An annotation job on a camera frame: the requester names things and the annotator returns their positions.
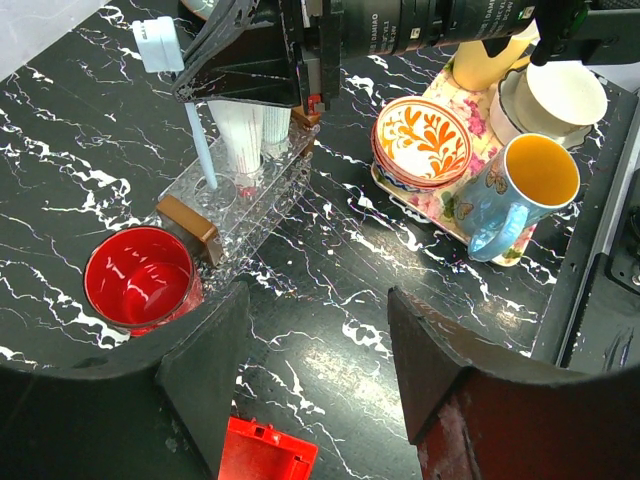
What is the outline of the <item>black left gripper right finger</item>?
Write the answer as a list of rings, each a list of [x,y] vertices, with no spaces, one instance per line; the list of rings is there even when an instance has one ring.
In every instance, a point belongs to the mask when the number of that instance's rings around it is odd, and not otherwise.
[[[525,357],[394,287],[387,319],[407,438],[426,479],[635,479],[639,370]]]

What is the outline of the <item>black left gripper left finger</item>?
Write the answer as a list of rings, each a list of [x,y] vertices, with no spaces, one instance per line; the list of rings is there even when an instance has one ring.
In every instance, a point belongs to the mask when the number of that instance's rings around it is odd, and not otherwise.
[[[214,479],[248,286],[67,368],[1,368],[5,479]]]

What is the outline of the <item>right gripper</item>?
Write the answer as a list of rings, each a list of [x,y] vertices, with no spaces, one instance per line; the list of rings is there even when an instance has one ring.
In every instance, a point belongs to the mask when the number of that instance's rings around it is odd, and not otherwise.
[[[321,113],[344,60],[438,45],[449,27],[448,1],[219,1],[171,92]]]

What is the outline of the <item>white toothpaste tube red cap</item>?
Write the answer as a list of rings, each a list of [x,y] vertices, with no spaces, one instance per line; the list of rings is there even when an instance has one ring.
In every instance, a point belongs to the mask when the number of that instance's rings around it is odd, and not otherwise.
[[[226,100],[210,101],[208,106],[226,147],[234,183],[243,198],[253,197],[261,167],[264,107]]]

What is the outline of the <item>white toothpaste tube black cap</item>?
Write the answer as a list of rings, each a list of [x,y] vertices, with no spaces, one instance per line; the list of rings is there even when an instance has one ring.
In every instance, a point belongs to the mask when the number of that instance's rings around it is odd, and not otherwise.
[[[262,152],[279,158],[289,148],[291,110],[266,106],[263,113]]]

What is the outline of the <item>red cup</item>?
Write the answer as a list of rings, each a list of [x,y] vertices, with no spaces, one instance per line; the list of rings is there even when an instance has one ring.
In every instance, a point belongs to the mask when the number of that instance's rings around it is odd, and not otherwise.
[[[140,337],[198,307],[203,288],[186,245],[154,226],[119,231],[89,257],[83,287],[94,310]]]

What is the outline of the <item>clear acrylic toothbrush holder rack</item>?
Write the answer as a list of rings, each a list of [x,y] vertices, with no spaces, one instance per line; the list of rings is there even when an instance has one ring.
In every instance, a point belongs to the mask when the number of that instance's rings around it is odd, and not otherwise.
[[[288,137],[261,149],[260,166],[241,173],[232,165],[223,140],[209,146],[217,188],[206,180],[199,161],[191,163],[164,191],[156,205],[161,226],[177,234],[197,259],[217,266],[258,242],[251,233],[266,228],[269,211],[290,200],[295,179],[304,173],[320,126],[296,112]]]

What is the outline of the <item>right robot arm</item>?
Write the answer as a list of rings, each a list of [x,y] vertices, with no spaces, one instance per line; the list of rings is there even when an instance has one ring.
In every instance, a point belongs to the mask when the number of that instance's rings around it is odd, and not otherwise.
[[[222,1],[187,49],[181,102],[327,108],[343,59],[484,43],[537,24],[532,60],[628,63],[639,5],[590,1]],[[589,375],[526,358],[416,296],[388,294],[410,442],[426,479],[635,479],[639,369]]]

